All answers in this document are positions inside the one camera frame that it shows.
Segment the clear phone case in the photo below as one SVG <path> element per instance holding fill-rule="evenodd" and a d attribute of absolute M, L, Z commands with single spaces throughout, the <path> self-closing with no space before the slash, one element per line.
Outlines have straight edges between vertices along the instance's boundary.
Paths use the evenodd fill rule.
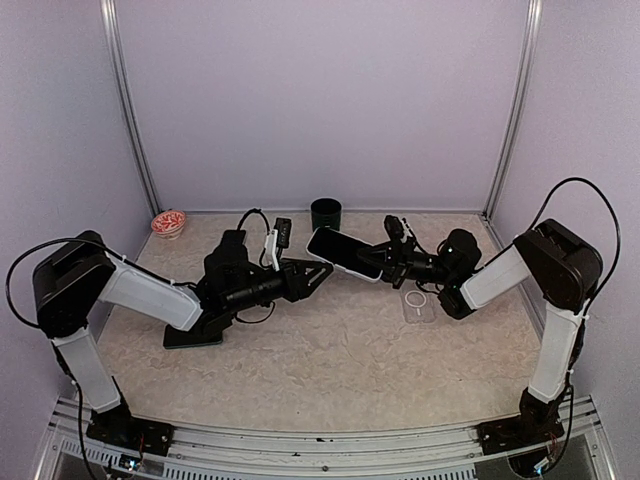
<path fill-rule="evenodd" d="M 408 324 L 432 324 L 436 321 L 431 295 L 404 285 L 400 291 L 404 320 Z"/>

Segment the black phone bottom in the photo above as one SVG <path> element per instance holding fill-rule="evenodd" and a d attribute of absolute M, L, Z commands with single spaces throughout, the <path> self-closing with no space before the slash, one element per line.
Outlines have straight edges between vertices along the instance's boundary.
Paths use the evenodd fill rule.
<path fill-rule="evenodd" d="M 202 335 L 177 330 L 170 325 L 167 325 L 164 329 L 163 347 L 167 350 L 219 345 L 222 342 L 222 332 L 213 335 Z"/>

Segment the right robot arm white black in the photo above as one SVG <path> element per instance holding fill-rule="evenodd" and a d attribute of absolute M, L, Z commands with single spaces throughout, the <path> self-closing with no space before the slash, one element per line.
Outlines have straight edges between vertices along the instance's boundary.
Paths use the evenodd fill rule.
<path fill-rule="evenodd" d="M 554 429 L 581 349 L 588 309 L 601 286 L 603 261 L 598 251 L 553 219 L 517 235 L 487 262 L 467 230 L 452 230 L 435 253 L 428 253 L 399 218 L 387 216 L 384 226 L 387 241 L 359 249 L 358 257 L 379 269 L 394 288 L 407 280 L 434 285 L 441 308 L 452 319 L 465 319 L 525 282 L 537 288 L 545 315 L 537 363 L 518 415 L 491 426 L 511 432 L 523 444 Z"/>

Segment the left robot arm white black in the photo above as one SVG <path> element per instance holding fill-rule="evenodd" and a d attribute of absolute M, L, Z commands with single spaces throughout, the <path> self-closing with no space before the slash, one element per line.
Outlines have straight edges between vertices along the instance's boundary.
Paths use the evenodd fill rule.
<path fill-rule="evenodd" d="M 102 430 L 121 445 L 140 434 L 137 418 L 122 407 L 124 398 L 108 373 L 89 332 L 95 303 L 109 303 L 165 323 L 178 341 L 167 348 L 208 345 L 242 311 L 309 298 L 331 275 L 321 261 L 283 258 L 269 267 L 250 261 L 242 229 L 227 230 L 204 259 L 204 275 L 193 286 L 162 279 L 108 251 L 92 230 L 63 243 L 33 272 L 37 324 L 80 387 Z"/>

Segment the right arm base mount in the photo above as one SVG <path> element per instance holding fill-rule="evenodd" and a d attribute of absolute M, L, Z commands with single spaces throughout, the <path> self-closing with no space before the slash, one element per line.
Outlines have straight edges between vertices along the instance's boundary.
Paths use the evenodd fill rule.
<path fill-rule="evenodd" d="M 516 416 L 480 423 L 477 433 L 483 454 L 492 455 L 551 441 L 562 437 L 565 430 L 559 420 L 539 426 Z"/>

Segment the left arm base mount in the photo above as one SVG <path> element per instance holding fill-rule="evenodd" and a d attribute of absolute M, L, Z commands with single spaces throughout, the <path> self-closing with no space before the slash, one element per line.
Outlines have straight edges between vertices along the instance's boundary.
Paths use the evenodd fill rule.
<path fill-rule="evenodd" d="M 95 418 L 90 421 L 86 434 L 90 439 L 108 445 L 166 457 L 173 439 L 174 426 L 137 417 Z"/>

